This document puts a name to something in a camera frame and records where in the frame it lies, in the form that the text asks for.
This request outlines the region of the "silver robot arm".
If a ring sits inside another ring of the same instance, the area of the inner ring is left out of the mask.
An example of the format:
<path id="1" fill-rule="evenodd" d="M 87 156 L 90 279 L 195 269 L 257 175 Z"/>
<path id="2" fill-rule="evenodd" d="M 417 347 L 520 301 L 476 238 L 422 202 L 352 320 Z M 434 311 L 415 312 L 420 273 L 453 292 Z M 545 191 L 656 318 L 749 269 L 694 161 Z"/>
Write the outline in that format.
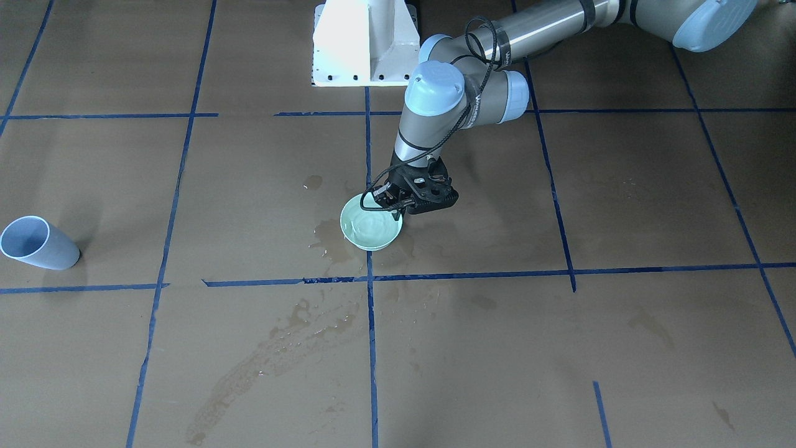
<path id="1" fill-rule="evenodd" d="M 754 1 L 541 1 L 492 21 L 474 17 L 463 34 L 437 34 L 420 48 L 409 76 L 390 166 L 361 195 L 364 212 L 398 220 L 451 207 L 458 192 L 442 161 L 456 131 L 519 118 L 530 102 L 523 74 L 510 65 L 595 27 L 625 23 L 703 53 L 728 40 Z"/>

